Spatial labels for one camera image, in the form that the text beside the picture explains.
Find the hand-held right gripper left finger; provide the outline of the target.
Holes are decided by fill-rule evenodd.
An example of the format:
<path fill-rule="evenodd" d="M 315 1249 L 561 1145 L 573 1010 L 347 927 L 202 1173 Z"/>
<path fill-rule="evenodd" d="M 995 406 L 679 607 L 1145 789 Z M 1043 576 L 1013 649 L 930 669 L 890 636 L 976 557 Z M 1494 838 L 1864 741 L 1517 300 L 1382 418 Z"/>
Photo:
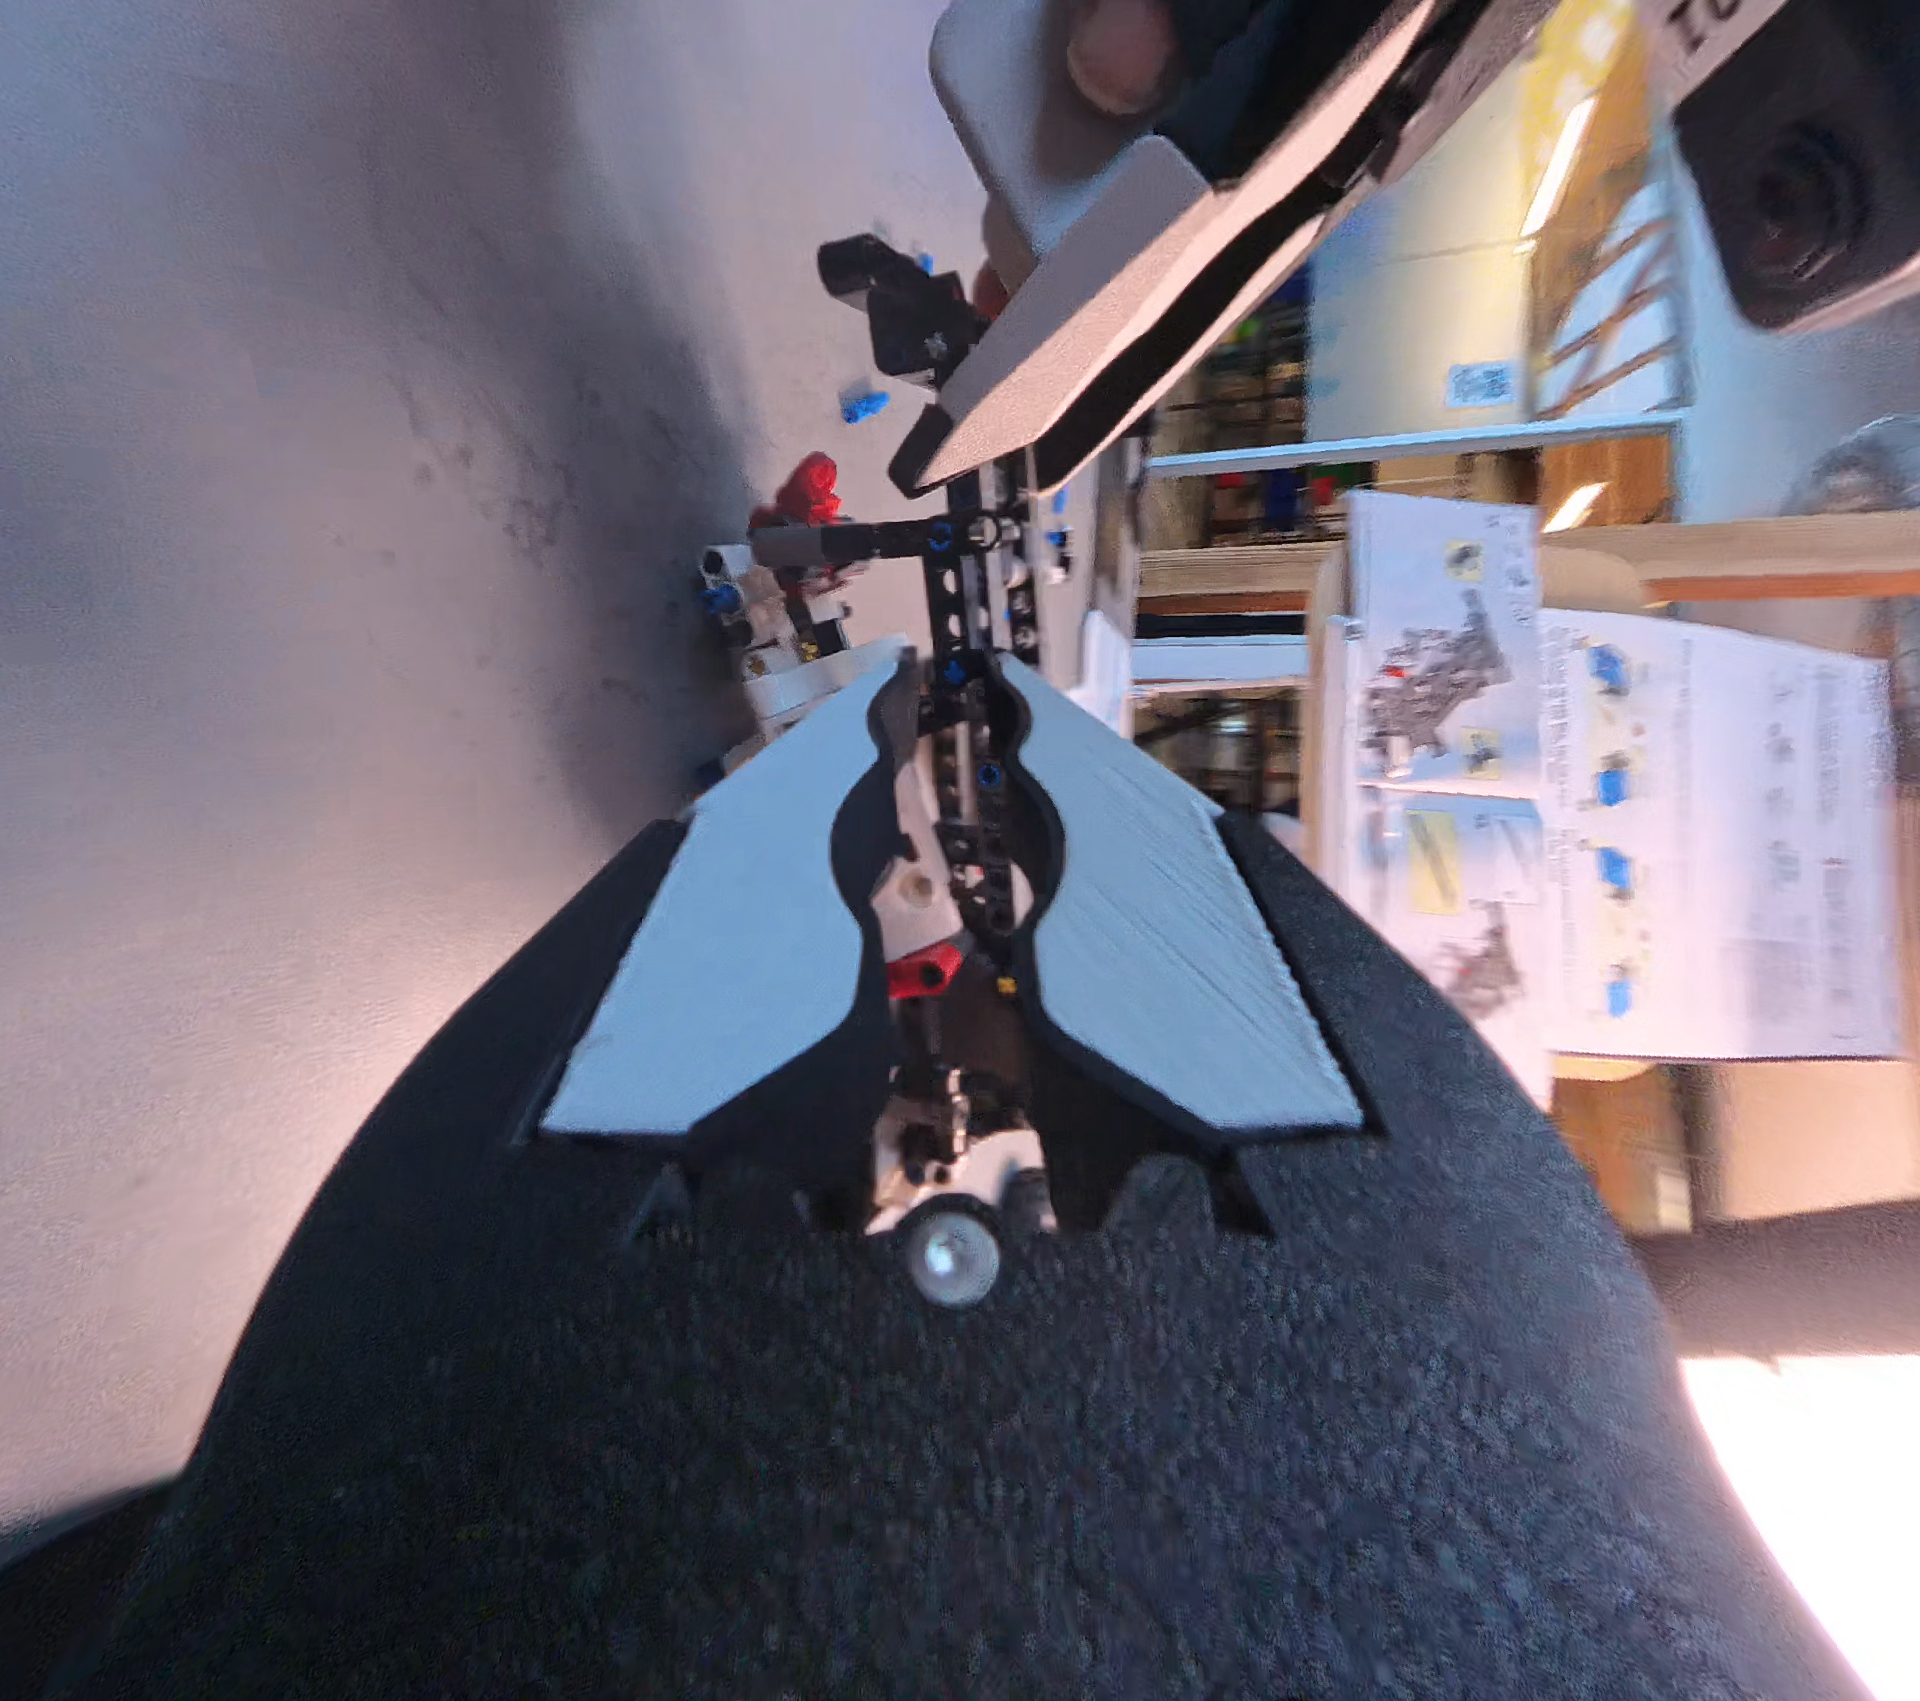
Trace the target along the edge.
<path fill-rule="evenodd" d="M 696 1138 L 834 1037 L 873 964 L 873 897 L 901 860 L 911 649 L 753 752 L 679 815 L 679 845 L 593 1002 L 539 1138 Z"/>

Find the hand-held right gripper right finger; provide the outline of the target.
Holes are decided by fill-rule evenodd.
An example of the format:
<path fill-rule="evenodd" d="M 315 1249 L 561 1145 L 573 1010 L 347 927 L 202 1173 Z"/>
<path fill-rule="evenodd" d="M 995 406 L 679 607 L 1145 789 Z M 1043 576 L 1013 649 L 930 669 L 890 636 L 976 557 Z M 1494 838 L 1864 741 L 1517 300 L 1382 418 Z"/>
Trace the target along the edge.
<path fill-rule="evenodd" d="M 1038 815 L 1026 964 L 1043 1033 L 1196 1145 L 1358 1138 L 1219 807 L 1008 654 L 1013 789 Z"/>

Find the white toy brick truck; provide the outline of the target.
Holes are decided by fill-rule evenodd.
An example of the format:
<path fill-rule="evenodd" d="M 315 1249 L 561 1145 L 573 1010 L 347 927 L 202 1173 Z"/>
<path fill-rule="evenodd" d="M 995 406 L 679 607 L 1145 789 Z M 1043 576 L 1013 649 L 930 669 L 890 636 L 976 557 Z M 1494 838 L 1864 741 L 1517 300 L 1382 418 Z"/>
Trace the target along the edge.
<path fill-rule="evenodd" d="M 898 775 L 901 845 L 873 897 L 906 1059 L 873 1138 L 867 1233 L 898 1233 L 906 1274 L 952 1309 L 1002 1274 L 1013 1233 L 1053 1227 L 1026 1062 L 976 1059 L 963 1033 L 942 1033 L 954 988 L 1020 1010 L 1013 941 L 1032 877 L 995 669 L 1043 644 L 1026 526 L 1026 454 L 952 479 L 921 524 L 855 524 L 834 454 L 817 447 L 753 504 L 743 542 L 710 542 L 696 566 L 753 711 L 753 738 L 710 775 L 738 775 L 880 664 L 880 636 L 855 636 L 858 573 L 911 566 L 925 584 L 921 738 Z"/>

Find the printed task sheet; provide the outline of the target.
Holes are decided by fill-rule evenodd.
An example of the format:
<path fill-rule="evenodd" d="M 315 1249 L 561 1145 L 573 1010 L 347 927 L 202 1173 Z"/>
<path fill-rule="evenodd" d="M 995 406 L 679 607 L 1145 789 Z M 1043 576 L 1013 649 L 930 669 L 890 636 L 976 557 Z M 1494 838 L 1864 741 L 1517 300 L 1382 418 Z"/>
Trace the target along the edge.
<path fill-rule="evenodd" d="M 1889 1062 L 1889 664 L 1542 616 L 1545 1051 Z"/>

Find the grey desk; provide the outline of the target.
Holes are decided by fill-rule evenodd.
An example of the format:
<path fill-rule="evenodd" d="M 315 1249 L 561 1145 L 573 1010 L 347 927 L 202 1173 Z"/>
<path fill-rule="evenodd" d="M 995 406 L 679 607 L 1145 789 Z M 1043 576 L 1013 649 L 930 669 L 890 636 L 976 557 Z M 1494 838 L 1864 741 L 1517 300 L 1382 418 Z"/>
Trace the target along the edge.
<path fill-rule="evenodd" d="M 979 267 L 942 0 L 7 0 L 7 1555 L 184 1466 L 416 1041 L 726 752 L 688 573 Z M 843 388 L 890 411 L 843 423 Z"/>

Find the white book stand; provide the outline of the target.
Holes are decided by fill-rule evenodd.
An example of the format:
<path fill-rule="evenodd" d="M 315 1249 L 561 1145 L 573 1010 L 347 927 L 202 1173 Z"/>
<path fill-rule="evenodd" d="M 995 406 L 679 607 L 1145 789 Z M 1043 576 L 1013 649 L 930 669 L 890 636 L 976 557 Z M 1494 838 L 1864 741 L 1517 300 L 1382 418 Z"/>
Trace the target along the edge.
<path fill-rule="evenodd" d="M 1640 1233 L 1916 1204 L 1916 508 L 1579 526 L 1542 542 L 1542 607 L 1665 616 L 1889 664 L 1893 977 L 1889 1062 L 1602 1062 L 1508 1070 Z M 1306 864 L 1337 889 L 1337 644 L 1351 542 L 1306 601 Z"/>

